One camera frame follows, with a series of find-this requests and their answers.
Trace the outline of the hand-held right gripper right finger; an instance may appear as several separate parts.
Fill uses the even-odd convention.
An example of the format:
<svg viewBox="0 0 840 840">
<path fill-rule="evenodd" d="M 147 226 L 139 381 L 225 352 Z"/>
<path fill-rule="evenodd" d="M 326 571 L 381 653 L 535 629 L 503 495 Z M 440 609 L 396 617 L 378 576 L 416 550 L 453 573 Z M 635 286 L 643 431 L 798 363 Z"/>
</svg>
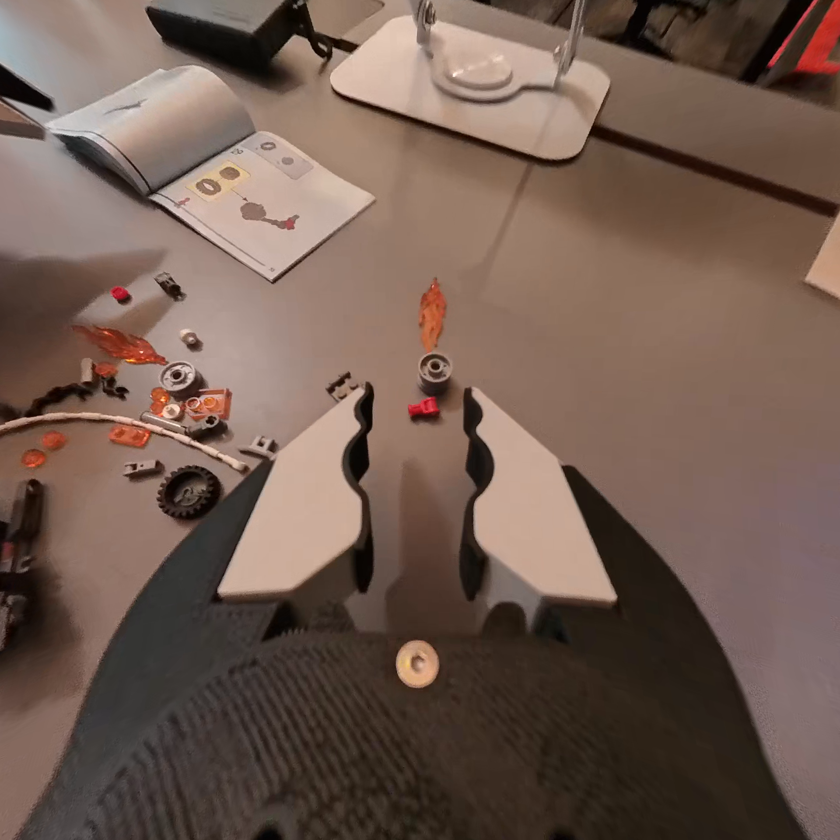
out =
<svg viewBox="0 0 840 840">
<path fill-rule="evenodd" d="M 463 401 L 466 473 L 458 575 L 483 613 L 518 607 L 528 630 L 551 608 L 618 604 L 564 464 L 477 387 Z"/>
</svg>

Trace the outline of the thin black lego tire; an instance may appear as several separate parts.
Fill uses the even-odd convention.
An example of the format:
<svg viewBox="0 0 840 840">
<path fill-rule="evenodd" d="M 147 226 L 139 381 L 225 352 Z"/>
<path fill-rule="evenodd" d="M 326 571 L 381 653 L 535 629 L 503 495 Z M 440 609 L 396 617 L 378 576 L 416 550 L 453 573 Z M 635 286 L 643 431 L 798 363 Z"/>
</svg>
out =
<svg viewBox="0 0 840 840">
<path fill-rule="evenodd" d="M 164 479 L 156 500 L 164 515 L 179 521 L 192 521 L 210 512 L 222 495 L 222 483 L 211 470 L 186 465 Z"/>
</svg>

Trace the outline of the white laptop stand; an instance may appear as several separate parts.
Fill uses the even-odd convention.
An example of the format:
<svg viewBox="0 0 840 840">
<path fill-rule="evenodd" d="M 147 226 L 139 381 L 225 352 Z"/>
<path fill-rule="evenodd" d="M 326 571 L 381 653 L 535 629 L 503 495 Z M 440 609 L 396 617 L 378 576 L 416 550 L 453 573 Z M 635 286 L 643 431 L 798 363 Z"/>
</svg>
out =
<svg viewBox="0 0 840 840">
<path fill-rule="evenodd" d="M 443 23 L 433 2 L 409 4 L 332 72 L 334 92 L 538 161 L 582 152 L 611 88 L 580 58 L 586 1 L 553 50 Z"/>
</svg>

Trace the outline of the lego instruction booklet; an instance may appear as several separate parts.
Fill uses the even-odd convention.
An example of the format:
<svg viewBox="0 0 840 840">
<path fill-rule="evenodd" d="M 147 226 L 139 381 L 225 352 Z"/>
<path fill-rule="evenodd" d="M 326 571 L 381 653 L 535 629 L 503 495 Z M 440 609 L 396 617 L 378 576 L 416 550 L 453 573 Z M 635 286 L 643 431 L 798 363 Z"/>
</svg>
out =
<svg viewBox="0 0 840 840">
<path fill-rule="evenodd" d="M 257 131 L 231 88 L 200 66 L 158 69 L 47 130 L 269 281 L 375 201 Z"/>
</svg>

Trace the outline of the black power bank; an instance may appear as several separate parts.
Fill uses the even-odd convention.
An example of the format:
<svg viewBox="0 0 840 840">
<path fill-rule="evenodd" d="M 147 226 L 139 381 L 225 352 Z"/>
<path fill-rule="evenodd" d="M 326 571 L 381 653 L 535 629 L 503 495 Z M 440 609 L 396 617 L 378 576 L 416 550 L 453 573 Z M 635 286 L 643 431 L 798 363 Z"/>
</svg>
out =
<svg viewBox="0 0 840 840">
<path fill-rule="evenodd" d="M 266 69 L 291 38 L 312 33 L 304 2 L 153 1 L 145 12 L 164 42 L 247 70 Z"/>
</svg>

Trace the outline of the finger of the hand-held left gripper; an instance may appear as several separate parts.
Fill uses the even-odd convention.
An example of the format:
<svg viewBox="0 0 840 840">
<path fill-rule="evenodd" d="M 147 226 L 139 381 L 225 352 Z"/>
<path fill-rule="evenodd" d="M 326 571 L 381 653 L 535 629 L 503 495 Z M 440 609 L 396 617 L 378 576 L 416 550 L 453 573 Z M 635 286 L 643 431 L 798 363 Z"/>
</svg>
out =
<svg viewBox="0 0 840 840">
<path fill-rule="evenodd" d="M 17 104 L 45 112 L 55 110 L 50 96 L 1 65 L 1 136 L 43 141 L 45 127 L 16 107 Z"/>
</svg>

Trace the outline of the white flexible lego tube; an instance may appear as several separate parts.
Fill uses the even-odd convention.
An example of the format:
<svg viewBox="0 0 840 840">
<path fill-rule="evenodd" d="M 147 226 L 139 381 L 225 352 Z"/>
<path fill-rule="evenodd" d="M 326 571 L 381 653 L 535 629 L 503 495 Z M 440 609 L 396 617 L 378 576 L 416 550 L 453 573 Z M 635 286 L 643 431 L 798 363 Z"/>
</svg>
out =
<svg viewBox="0 0 840 840">
<path fill-rule="evenodd" d="M 140 419 L 131 418 L 127 416 L 114 416 L 102 413 L 90 413 L 90 412 L 81 412 L 81 413 L 68 413 L 68 412 L 58 412 L 58 413 L 47 413 L 38 416 L 25 416 L 20 417 L 18 419 L 7 421 L 1 424 L 1 435 L 15 433 L 20 431 L 26 427 L 38 425 L 38 424 L 61 424 L 61 423 L 71 423 L 71 422 L 87 422 L 87 423 L 100 423 L 100 424 L 111 424 L 111 425 L 123 425 L 126 427 L 132 427 L 137 429 L 142 429 L 145 431 L 150 432 L 151 434 L 156 434 L 165 438 L 169 438 L 171 440 L 176 441 L 178 444 L 189 447 L 198 451 L 209 457 L 210 459 L 215 460 L 218 463 L 221 463 L 240 474 L 245 474 L 249 472 L 249 465 L 243 462 L 242 460 L 235 458 L 231 455 L 227 455 L 226 453 L 220 451 L 217 448 L 212 446 L 205 445 L 198 440 L 195 440 L 192 437 L 189 437 L 186 433 L 176 432 L 169 428 L 163 427 L 159 424 L 155 423 L 147 423 Z"/>
</svg>

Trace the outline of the grey lego pin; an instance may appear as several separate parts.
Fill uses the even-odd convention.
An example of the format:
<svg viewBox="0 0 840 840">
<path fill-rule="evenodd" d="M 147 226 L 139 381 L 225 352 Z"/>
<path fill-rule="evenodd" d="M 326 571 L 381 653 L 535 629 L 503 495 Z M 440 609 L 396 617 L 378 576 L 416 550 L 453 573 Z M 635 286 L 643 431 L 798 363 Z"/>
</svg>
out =
<svg viewBox="0 0 840 840">
<path fill-rule="evenodd" d="M 186 434 L 187 428 L 196 423 L 186 414 L 183 405 L 177 402 L 168 402 L 163 416 L 155 416 L 149 410 L 143 412 L 140 421 L 177 434 Z"/>
</svg>

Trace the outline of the black lego motorcycle build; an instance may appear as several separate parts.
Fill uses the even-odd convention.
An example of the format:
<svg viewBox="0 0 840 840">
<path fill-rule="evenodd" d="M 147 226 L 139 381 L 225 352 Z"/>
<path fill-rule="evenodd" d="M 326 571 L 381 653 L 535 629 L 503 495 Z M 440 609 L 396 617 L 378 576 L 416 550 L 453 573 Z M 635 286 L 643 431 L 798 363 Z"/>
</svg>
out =
<svg viewBox="0 0 840 840">
<path fill-rule="evenodd" d="M 37 479 L 17 488 L 9 522 L 2 522 L 1 650 L 6 650 L 28 618 L 35 584 L 32 563 L 43 528 L 46 489 Z"/>
</svg>

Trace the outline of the grey lego wheel hub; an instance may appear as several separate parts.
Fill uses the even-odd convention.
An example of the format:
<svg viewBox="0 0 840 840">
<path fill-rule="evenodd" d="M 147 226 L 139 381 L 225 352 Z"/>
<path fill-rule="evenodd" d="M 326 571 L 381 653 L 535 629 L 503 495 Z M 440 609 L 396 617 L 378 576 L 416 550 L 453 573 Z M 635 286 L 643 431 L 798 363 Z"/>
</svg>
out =
<svg viewBox="0 0 840 840">
<path fill-rule="evenodd" d="M 203 378 L 192 363 L 174 361 L 161 369 L 159 383 L 169 396 L 182 402 L 203 387 Z"/>
<path fill-rule="evenodd" d="M 452 360 L 445 353 L 433 350 L 425 353 L 417 365 L 417 384 L 429 397 L 446 393 L 454 373 Z"/>
</svg>

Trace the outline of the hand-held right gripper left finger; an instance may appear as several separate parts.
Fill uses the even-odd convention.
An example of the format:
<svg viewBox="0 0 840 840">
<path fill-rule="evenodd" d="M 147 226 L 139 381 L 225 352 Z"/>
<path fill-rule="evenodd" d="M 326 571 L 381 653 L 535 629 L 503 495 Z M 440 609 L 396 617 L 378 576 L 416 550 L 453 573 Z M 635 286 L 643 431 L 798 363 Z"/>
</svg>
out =
<svg viewBox="0 0 840 840">
<path fill-rule="evenodd" d="M 226 603 L 286 604 L 306 622 L 368 592 L 374 572 L 368 435 L 374 389 L 357 385 L 275 456 L 217 586 Z"/>
</svg>

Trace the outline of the orange lego flame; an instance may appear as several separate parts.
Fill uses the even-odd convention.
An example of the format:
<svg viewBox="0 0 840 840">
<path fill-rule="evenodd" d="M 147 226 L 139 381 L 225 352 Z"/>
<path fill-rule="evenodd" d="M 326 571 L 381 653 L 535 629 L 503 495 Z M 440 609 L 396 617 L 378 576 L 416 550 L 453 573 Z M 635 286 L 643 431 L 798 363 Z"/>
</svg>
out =
<svg viewBox="0 0 840 840">
<path fill-rule="evenodd" d="M 96 325 L 73 324 L 71 328 L 115 360 L 128 364 L 167 364 L 167 359 L 141 336 Z"/>
<path fill-rule="evenodd" d="M 434 278 L 422 294 L 418 308 L 418 328 L 421 343 L 426 354 L 436 350 L 444 328 L 447 313 L 447 298 Z"/>
</svg>

